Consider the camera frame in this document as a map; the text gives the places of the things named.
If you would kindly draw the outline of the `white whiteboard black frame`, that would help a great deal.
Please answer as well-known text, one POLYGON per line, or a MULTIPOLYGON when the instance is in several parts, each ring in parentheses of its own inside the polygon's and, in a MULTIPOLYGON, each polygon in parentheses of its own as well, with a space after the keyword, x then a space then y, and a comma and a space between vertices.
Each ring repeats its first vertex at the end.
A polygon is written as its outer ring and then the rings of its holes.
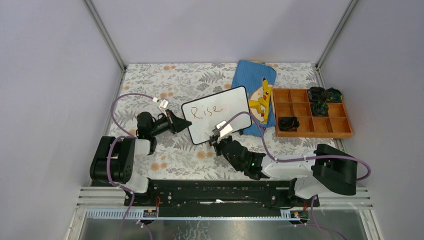
POLYGON ((238 86, 229 90, 201 97, 181 105, 191 141, 200 145, 209 141, 213 129, 222 121, 228 121, 240 112, 249 112, 246 88, 238 86))

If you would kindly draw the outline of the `black orange cloth roll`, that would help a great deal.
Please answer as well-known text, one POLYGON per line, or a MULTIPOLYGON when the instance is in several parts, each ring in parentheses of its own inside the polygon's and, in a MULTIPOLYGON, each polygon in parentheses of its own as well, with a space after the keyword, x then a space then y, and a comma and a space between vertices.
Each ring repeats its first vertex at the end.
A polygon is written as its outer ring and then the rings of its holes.
POLYGON ((296 132, 300 122, 296 116, 279 117, 277 126, 281 132, 296 132))

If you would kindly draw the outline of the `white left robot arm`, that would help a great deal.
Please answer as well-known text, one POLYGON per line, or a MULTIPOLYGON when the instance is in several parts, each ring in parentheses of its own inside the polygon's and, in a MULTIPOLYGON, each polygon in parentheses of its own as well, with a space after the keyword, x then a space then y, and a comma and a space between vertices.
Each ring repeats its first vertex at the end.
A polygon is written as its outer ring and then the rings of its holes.
POLYGON ((152 155, 156 149, 156 136, 166 131, 177 134, 192 125, 191 121, 177 117, 171 110, 154 118, 149 112, 136 117, 136 136, 102 136, 89 175, 93 181, 111 184, 129 193, 144 206, 152 204, 155 192, 149 188, 149 179, 133 170, 136 157, 152 155))

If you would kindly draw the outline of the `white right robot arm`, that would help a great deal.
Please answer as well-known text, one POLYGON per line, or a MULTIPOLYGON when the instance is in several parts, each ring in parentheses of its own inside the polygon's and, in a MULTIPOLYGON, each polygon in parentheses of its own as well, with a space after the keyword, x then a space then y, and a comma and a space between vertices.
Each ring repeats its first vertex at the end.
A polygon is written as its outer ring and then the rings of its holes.
POLYGON ((316 150, 301 155, 273 159, 265 153, 249 151, 231 136, 211 136, 209 145, 238 172, 253 180, 289 181, 287 201, 293 206, 322 193, 354 196, 357 192, 358 163, 330 145, 318 144, 316 150))

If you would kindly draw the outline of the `floral tablecloth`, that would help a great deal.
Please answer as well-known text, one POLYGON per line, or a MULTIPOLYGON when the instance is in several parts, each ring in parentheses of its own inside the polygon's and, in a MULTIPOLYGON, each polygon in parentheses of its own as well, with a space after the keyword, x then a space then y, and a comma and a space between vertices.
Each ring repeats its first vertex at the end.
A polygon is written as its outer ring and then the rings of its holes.
MULTIPOLYGON (((219 93, 231 88, 236 63, 135 63, 125 72, 120 100, 115 106, 115 122, 109 136, 134 134, 136 117, 150 112, 156 117, 159 109, 151 97, 165 98, 169 109, 179 117, 185 102, 219 93)), ((269 149, 274 156, 299 155, 316 149, 318 144, 336 143, 330 138, 277 137, 273 128, 267 129, 264 139, 234 134, 233 138, 253 152, 269 149)), ((194 145, 187 130, 177 134, 168 131, 157 137, 154 154, 137 157, 133 170, 150 179, 168 180, 245 180, 207 143, 194 145)))

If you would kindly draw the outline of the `orange compartment tray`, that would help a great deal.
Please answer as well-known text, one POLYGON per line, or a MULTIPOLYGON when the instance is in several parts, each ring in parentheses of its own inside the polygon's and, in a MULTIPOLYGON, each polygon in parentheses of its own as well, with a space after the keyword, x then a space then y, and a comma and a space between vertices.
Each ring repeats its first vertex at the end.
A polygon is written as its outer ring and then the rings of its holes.
POLYGON ((277 124, 277 137, 347 139, 354 134, 344 102, 328 102, 327 114, 315 116, 305 88, 275 88, 273 106, 277 122, 284 119, 289 123, 293 117, 299 122, 297 129, 291 130, 280 130, 277 124))

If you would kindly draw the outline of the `blue Pikachu cloth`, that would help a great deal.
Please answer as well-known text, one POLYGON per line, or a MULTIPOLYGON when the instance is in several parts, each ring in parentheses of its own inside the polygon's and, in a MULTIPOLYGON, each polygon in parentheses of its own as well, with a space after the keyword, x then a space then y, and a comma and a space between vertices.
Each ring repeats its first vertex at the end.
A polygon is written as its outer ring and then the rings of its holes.
POLYGON ((231 83, 232 88, 243 86, 246 90, 249 111, 252 120, 256 120, 261 129, 252 122, 244 129, 245 135, 260 136, 267 128, 276 125, 276 118, 272 104, 273 89, 277 72, 264 62, 240 60, 231 83))

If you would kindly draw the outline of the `dark patterned cloth roll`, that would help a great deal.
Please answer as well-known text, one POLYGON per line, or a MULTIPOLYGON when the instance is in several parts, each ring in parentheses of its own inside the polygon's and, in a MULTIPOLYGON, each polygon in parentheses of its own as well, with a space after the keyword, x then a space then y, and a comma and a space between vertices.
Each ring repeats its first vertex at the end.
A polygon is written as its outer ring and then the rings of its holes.
POLYGON ((343 94, 341 93, 340 90, 331 87, 331 88, 328 88, 326 92, 327 92, 327 97, 326 97, 327 103, 342 103, 343 94))
POLYGON ((308 99, 312 103, 326 102, 328 92, 325 88, 320 86, 313 86, 307 90, 308 99))
POLYGON ((310 105, 313 117, 328 117, 329 106, 325 101, 317 101, 310 105))

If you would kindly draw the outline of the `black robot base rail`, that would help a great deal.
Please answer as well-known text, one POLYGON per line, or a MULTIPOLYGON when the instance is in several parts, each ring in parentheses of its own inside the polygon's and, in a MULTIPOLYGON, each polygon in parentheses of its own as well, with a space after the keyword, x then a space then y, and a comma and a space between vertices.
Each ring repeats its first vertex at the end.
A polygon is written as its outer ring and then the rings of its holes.
POLYGON ((287 220, 314 210, 370 210, 368 190, 355 195, 325 192, 304 200, 289 194, 287 181, 152 180, 146 193, 132 195, 112 186, 82 187, 77 206, 95 219, 287 220))

